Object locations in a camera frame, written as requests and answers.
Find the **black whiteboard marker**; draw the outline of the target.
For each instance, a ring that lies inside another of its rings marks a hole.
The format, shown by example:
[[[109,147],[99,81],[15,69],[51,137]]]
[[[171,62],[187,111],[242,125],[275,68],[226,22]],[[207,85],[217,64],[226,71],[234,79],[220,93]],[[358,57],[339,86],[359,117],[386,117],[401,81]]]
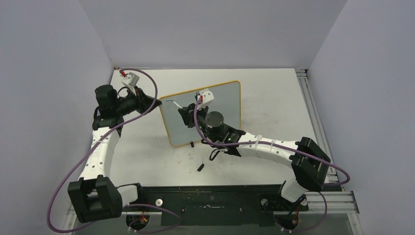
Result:
[[[181,109],[182,108],[182,106],[179,103],[177,103],[176,101],[174,101],[174,100],[167,100],[166,102],[173,103],[178,109]]]

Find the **yellow-framed whiteboard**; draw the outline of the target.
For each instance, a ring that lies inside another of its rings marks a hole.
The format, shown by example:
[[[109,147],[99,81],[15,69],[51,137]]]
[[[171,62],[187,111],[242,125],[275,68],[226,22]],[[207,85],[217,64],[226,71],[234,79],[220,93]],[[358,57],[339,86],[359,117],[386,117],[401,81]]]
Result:
[[[178,112],[178,108],[167,100],[174,100],[182,107],[195,103],[196,92],[209,88],[214,100],[208,105],[210,111],[218,111],[224,116],[227,125],[241,128],[241,83],[237,80],[200,87],[184,92],[169,94],[160,98],[161,116],[165,125],[169,143],[172,147],[180,147],[201,138],[195,128],[187,128]]]

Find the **black marker cap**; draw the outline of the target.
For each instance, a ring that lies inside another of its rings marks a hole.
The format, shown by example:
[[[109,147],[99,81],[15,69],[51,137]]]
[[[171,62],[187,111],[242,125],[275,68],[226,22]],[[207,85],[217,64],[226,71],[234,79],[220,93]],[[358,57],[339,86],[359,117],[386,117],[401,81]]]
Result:
[[[198,167],[197,171],[198,171],[198,172],[200,172],[200,171],[204,168],[204,166],[205,166],[205,164],[201,164],[201,165]]]

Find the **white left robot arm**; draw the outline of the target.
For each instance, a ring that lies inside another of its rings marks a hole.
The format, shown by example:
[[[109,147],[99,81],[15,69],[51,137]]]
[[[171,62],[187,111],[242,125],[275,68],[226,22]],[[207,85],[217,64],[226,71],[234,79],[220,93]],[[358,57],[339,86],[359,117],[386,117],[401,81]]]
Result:
[[[95,95],[98,107],[93,116],[92,153],[78,180],[68,185],[71,203],[81,223],[118,218],[127,205],[134,211],[144,208],[146,197],[139,192],[140,184],[116,187],[110,180],[111,164],[121,137],[123,117],[134,111],[150,112],[162,104],[138,87],[120,97],[113,86],[102,85],[95,89]]]

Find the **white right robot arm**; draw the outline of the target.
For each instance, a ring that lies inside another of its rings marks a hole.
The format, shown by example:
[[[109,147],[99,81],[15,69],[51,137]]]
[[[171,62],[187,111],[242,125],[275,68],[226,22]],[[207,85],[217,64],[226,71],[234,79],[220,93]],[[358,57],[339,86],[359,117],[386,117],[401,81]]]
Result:
[[[277,204],[284,210],[290,209],[307,191],[320,192],[323,189],[331,162],[317,143],[308,137],[300,141],[279,141],[238,130],[224,123],[220,112],[208,107],[195,110],[195,104],[178,109],[188,128],[198,127],[202,143],[214,149],[237,157],[257,157],[284,165],[294,176],[285,181],[277,195]]]

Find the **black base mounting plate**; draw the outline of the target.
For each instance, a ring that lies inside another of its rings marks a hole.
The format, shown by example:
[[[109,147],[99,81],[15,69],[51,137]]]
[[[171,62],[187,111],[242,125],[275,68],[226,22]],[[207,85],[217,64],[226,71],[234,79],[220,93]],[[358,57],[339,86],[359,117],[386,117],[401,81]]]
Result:
[[[310,213],[313,202],[328,201],[330,192],[306,192],[294,203],[282,198],[281,185],[139,187],[138,199],[124,212],[160,215],[163,226],[274,226],[279,221],[296,224],[299,213]]]

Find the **aluminium rail frame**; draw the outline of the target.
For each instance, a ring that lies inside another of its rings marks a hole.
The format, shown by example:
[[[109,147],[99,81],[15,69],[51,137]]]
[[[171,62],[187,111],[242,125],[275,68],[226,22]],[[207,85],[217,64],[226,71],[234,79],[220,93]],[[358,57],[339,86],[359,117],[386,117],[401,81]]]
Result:
[[[323,129],[320,115],[318,113],[317,106],[309,85],[307,70],[296,70],[296,76],[298,78],[306,108],[312,122],[316,142],[332,160],[333,158],[327,142],[325,131]],[[359,214],[358,205],[352,191],[345,191],[343,187],[340,187],[340,191],[337,192],[336,195],[328,195],[326,198],[329,205],[328,211],[330,213]]]

